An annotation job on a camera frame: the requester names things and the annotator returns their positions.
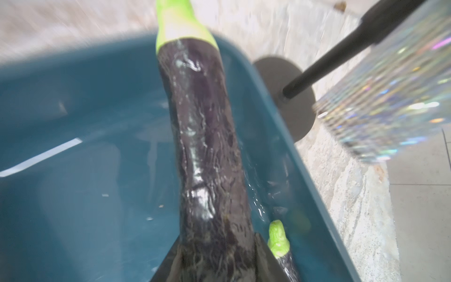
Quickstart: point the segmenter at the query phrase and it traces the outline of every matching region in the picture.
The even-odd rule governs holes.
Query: holographic fringe
[[[450,122],[451,2],[425,2],[314,110],[364,162],[389,160]]]

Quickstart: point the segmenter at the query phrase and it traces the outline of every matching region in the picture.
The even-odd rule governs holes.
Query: eggplant
[[[268,247],[282,267],[290,282],[300,282],[299,272],[293,261],[290,242],[286,238],[285,229],[280,220],[275,220],[269,225]]]
[[[181,181],[180,281],[256,281],[254,232],[215,39],[189,0],[158,0],[156,52]]]

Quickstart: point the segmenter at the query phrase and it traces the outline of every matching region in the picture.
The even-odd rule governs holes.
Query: black rod
[[[281,101],[292,99],[365,48],[381,42],[425,0],[380,0],[361,24],[281,91]]]

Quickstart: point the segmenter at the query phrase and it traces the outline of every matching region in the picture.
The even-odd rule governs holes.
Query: wet eggplant skin
[[[299,272],[295,267],[295,262],[293,261],[291,250],[284,256],[279,257],[277,262],[282,267],[290,282],[301,282]]]
[[[182,38],[157,57],[181,179],[181,281],[253,282],[254,232],[220,53]]]

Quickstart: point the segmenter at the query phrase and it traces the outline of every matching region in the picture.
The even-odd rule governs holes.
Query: teal container
[[[0,281],[146,282],[179,233],[155,36],[0,69]],[[217,39],[254,229],[302,281],[360,281],[255,68]]]

